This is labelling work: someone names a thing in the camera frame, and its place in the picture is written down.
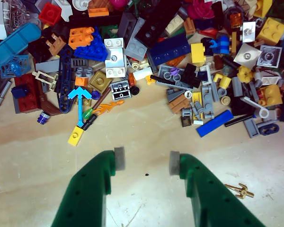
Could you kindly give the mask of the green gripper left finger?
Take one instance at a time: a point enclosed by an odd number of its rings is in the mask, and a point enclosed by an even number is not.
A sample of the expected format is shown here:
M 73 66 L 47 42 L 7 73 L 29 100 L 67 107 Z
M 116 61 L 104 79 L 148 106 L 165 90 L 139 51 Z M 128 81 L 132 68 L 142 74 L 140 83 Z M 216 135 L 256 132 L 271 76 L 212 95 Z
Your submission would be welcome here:
M 124 147 L 97 154 L 70 180 L 53 227 L 104 227 L 111 177 L 125 170 Z

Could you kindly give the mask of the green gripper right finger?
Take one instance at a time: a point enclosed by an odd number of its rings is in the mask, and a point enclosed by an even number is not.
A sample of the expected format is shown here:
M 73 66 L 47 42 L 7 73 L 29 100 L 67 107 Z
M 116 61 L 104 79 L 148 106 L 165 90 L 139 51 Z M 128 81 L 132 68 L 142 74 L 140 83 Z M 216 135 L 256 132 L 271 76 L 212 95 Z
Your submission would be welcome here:
M 169 173 L 185 181 L 196 227 L 264 226 L 196 157 L 171 151 Z

